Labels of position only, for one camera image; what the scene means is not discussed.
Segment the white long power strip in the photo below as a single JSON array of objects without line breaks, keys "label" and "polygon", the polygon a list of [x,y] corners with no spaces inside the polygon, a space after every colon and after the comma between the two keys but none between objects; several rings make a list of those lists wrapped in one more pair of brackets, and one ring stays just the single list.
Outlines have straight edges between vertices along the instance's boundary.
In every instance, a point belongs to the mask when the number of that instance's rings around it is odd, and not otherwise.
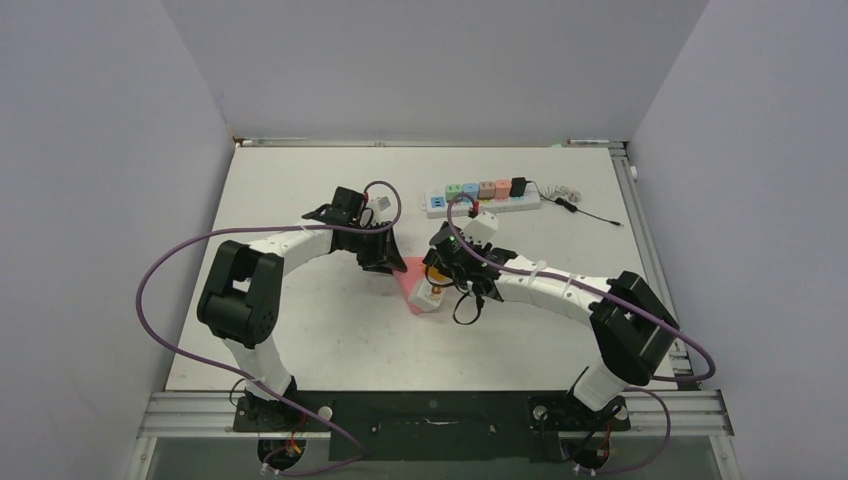
[{"label": "white long power strip", "polygon": [[[420,210],[428,219],[444,219],[447,215],[448,203],[445,201],[444,190],[441,188],[430,188],[424,191]],[[536,210],[541,207],[542,199],[535,187],[529,187],[521,198],[508,198],[505,200],[480,200],[482,210],[492,213],[507,213]]]}]

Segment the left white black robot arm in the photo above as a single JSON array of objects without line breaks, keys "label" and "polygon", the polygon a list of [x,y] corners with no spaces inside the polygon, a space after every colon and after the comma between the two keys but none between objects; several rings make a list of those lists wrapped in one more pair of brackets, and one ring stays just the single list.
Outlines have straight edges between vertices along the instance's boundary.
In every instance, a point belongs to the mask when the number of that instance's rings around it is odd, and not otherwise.
[{"label": "left white black robot arm", "polygon": [[289,429],[306,416],[298,411],[296,380],[284,367],[272,338],[283,279],[307,262],[336,251],[354,254],[367,272],[408,271],[386,222],[351,231],[304,221],[260,240],[223,242],[201,292],[198,320],[222,340],[246,374],[248,417],[261,418],[274,430]]}]

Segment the blue cube plug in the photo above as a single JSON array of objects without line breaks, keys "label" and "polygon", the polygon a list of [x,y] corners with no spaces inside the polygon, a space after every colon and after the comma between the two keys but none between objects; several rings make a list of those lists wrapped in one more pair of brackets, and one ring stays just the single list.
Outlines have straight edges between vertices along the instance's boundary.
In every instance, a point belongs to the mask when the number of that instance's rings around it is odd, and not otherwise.
[{"label": "blue cube plug", "polygon": [[476,202],[480,191],[479,183],[465,183],[462,185],[462,201],[465,203]]}]

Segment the salmon cube plug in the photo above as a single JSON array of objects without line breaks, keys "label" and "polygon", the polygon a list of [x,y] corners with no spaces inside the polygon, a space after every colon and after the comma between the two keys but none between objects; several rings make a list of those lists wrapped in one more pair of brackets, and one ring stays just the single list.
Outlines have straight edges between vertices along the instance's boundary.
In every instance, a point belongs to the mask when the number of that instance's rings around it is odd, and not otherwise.
[{"label": "salmon cube plug", "polygon": [[493,198],[495,200],[505,200],[510,197],[510,192],[512,189],[512,182],[509,179],[501,179],[494,182],[494,194]]}]

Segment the pink triangular socket base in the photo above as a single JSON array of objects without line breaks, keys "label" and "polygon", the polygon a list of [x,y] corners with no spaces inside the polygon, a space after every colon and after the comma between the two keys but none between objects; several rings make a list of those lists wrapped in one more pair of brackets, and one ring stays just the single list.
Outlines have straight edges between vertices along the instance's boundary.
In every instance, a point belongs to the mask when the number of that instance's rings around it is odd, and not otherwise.
[{"label": "pink triangular socket base", "polygon": [[407,305],[406,294],[410,291],[417,280],[425,276],[423,273],[423,257],[404,257],[404,260],[408,267],[408,271],[406,273],[395,272],[393,275],[401,289],[402,298]]}]

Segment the black power adapter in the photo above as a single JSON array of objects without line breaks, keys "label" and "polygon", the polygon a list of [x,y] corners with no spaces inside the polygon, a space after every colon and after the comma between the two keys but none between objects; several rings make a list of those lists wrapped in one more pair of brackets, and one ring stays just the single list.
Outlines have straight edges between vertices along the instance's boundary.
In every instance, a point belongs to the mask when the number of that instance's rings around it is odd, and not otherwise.
[{"label": "black power adapter", "polygon": [[527,179],[525,177],[513,177],[510,181],[510,198],[521,198],[525,195]]}]

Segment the yellow cube socket plug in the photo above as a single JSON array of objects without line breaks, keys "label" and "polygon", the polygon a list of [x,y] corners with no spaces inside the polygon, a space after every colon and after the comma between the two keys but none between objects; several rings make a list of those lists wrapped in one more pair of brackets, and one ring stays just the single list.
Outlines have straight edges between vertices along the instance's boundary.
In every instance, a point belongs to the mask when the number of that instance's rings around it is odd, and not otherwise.
[{"label": "yellow cube socket plug", "polygon": [[423,266],[425,279],[430,285],[440,288],[448,288],[453,286],[453,281],[443,275],[436,267],[430,265]]}]

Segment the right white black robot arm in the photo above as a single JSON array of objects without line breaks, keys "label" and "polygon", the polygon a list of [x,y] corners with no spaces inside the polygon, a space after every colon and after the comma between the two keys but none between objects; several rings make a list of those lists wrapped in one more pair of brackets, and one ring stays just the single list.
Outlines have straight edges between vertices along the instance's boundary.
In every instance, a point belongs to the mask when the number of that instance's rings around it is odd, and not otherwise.
[{"label": "right white black robot arm", "polygon": [[593,426],[622,391],[652,381],[679,325],[640,275],[572,275],[488,240],[464,248],[465,238],[464,230],[443,224],[429,241],[426,272],[444,275],[478,304],[532,305],[592,331],[599,358],[578,375],[564,403],[573,425]]}]

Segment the tan cube plug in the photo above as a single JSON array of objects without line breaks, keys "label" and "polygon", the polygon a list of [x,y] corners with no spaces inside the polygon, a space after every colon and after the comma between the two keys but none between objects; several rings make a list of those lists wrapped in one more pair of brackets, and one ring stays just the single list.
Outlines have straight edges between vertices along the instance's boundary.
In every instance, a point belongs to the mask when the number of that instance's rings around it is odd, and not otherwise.
[{"label": "tan cube plug", "polygon": [[479,200],[490,200],[495,197],[496,184],[493,181],[483,181],[479,183],[478,196]]}]

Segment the aluminium frame rail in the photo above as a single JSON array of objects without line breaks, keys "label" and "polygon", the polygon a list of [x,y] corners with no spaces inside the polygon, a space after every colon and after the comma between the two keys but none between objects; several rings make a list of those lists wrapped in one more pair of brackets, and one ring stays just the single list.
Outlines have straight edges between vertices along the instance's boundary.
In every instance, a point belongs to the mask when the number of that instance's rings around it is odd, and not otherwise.
[{"label": "aluminium frame rail", "polygon": [[592,411],[559,391],[300,391],[292,405],[222,392],[154,394],[128,475],[145,478],[165,438],[253,439],[261,450],[325,441],[334,462],[555,462],[605,432],[622,437],[703,437],[719,475],[740,477],[733,430],[717,391],[628,390]]}]

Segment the green cube plug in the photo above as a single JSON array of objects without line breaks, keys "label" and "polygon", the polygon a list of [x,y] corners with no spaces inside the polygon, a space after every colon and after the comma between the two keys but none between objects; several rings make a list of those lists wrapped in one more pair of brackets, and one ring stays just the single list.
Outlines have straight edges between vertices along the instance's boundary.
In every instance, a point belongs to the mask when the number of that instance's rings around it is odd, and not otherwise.
[{"label": "green cube plug", "polygon": [[445,186],[444,197],[446,202],[452,201],[463,192],[462,184],[448,184]]}]

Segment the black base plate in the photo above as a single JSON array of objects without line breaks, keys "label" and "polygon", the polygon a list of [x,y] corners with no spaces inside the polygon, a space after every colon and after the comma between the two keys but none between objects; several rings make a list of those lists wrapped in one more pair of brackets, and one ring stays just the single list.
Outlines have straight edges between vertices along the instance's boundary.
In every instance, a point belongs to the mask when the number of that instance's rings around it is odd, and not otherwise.
[{"label": "black base plate", "polygon": [[232,428],[260,436],[258,452],[273,466],[292,464],[308,447],[325,441],[331,461],[358,456],[365,461],[488,461],[526,459],[559,463],[597,449],[608,432],[631,428],[623,397],[607,413],[580,411],[564,391],[342,392],[299,391],[295,402],[324,412],[331,429],[305,416],[284,429],[251,419],[245,395],[237,402]]}]

